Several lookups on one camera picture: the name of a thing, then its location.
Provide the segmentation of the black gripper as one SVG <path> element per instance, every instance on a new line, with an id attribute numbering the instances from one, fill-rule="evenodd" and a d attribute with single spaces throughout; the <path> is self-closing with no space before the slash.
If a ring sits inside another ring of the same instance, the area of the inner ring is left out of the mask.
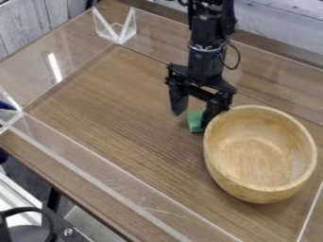
<path id="1" fill-rule="evenodd" d="M 184 113 L 189 96 L 204 101 L 203 128 L 221 111 L 228 110 L 236 93 L 236 88 L 223 78 L 225 50 L 225 43 L 217 48 L 189 44 L 188 64 L 167 65 L 165 84 L 169 88 L 172 112 L 176 116 Z"/>

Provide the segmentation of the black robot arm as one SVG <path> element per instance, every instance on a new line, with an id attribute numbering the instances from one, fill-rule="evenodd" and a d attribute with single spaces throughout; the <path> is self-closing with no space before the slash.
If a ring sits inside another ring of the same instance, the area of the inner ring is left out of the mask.
<path id="1" fill-rule="evenodd" d="M 189 96 L 205 102 L 200 114 L 199 127 L 208 123 L 221 112 L 229 110 L 236 88 L 223 78 L 223 68 L 236 69 L 224 62 L 228 36 L 235 32 L 235 0 L 188 0 L 188 62 L 185 65 L 169 63 L 165 84 L 175 115 L 183 114 L 188 107 Z"/>

